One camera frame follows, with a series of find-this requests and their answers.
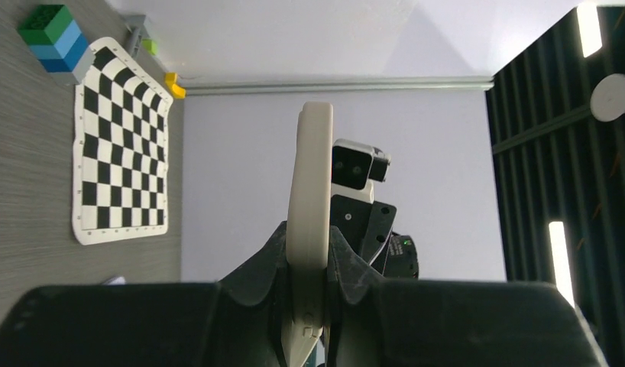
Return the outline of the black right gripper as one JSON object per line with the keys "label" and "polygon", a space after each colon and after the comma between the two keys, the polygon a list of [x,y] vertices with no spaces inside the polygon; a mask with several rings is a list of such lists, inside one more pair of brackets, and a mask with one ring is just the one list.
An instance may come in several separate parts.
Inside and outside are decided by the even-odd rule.
{"label": "black right gripper", "polygon": [[366,203],[334,195],[330,210],[330,224],[339,229],[357,255],[384,274],[397,208],[388,203]]}

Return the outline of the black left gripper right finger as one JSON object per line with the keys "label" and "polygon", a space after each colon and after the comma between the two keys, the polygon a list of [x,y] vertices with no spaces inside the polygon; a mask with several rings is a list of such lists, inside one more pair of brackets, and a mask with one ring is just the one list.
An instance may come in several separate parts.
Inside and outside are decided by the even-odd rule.
{"label": "black left gripper right finger", "polygon": [[604,366],[581,314],[547,283],[386,278],[329,233],[328,366]]}

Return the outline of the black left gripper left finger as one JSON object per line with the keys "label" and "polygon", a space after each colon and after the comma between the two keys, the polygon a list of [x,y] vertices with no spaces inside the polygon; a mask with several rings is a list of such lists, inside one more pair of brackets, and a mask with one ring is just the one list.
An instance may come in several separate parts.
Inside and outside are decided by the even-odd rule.
{"label": "black left gripper left finger", "polygon": [[285,234],[214,283],[36,287],[0,325],[0,366],[283,366]]}

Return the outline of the cream cased phone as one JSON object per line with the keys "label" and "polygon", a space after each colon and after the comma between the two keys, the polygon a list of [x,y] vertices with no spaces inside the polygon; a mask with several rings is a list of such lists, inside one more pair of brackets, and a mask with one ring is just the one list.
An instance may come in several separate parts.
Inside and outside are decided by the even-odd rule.
{"label": "cream cased phone", "polygon": [[333,107],[306,102],[299,113],[286,230],[292,315],[281,341],[289,366],[302,366],[324,325],[329,252]]}

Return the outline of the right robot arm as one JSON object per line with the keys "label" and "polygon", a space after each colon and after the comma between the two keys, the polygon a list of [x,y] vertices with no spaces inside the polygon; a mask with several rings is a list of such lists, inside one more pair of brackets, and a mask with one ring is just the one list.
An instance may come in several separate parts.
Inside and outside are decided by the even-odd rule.
{"label": "right robot arm", "polygon": [[393,231],[395,206],[334,195],[330,209],[330,224],[339,229],[352,250],[377,272],[386,278],[418,278],[414,241]]}

